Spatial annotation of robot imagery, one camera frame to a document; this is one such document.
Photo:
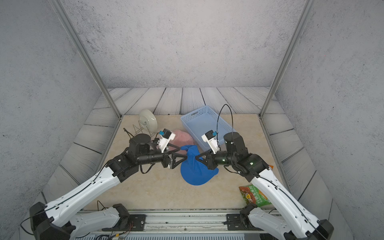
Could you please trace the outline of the blue baseball cap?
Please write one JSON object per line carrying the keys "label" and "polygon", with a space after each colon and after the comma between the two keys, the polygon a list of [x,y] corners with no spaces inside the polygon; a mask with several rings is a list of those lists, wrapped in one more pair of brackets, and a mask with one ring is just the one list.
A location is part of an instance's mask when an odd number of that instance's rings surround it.
{"label": "blue baseball cap", "polygon": [[218,168],[209,170],[207,166],[195,159],[200,154],[196,145],[182,146],[181,150],[186,151],[188,156],[181,165],[181,175],[188,184],[204,185],[219,173]]}

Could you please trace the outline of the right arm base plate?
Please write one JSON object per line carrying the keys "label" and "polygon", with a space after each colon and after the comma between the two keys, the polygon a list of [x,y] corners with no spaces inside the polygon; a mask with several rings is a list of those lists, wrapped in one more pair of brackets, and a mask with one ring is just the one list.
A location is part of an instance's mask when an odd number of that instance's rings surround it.
{"label": "right arm base plate", "polygon": [[226,221],[223,222],[228,231],[262,231],[261,228],[253,226],[246,215],[227,214]]}

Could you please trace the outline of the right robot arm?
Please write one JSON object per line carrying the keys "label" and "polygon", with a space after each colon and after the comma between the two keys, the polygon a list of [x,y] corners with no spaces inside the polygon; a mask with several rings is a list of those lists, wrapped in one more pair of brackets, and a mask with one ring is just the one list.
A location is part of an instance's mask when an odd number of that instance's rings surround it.
{"label": "right robot arm", "polygon": [[219,165],[231,166],[260,190],[280,213],[277,218],[258,207],[248,204],[240,211],[241,223],[246,228],[261,229],[278,240],[329,240],[334,231],[328,220],[319,220],[306,210],[275,176],[272,168],[256,154],[249,153],[243,137],[237,132],[224,135],[226,150],[222,151],[218,133],[208,131],[202,139],[210,149],[196,160],[213,170]]}

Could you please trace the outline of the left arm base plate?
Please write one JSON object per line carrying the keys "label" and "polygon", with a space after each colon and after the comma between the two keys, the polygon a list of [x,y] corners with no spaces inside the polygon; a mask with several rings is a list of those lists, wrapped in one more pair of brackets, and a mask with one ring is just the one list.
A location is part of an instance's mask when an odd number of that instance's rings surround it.
{"label": "left arm base plate", "polygon": [[103,228],[103,232],[112,232],[112,231],[133,231],[133,232],[142,232],[145,226],[146,215],[129,215],[121,217],[115,226],[112,228]]}

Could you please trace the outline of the pink baseball cap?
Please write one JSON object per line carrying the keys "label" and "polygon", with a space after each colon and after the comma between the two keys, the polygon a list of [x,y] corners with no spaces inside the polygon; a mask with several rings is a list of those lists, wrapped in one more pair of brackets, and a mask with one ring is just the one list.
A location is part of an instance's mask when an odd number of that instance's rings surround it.
{"label": "pink baseball cap", "polygon": [[174,131],[174,133],[176,136],[172,141],[170,141],[170,144],[178,147],[195,144],[194,139],[191,137],[189,133],[183,132],[181,130],[176,130]]}

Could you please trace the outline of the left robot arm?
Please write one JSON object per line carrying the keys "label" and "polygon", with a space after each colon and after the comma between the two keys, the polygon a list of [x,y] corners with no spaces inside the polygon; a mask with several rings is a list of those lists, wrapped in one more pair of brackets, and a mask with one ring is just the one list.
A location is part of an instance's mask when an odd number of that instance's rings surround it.
{"label": "left robot arm", "polygon": [[31,230],[27,234],[36,240],[72,240],[93,231],[129,231],[130,214],[122,204],[79,216],[78,212],[107,190],[119,185],[149,164],[161,163],[164,168],[175,168],[188,157],[178,152],[180,147],[170,144],[175,134],[164,130],[154,140],[138,134],[118,156],[106,162],[102,169],[67,194],[47,204],[38,202],[30,208]]}

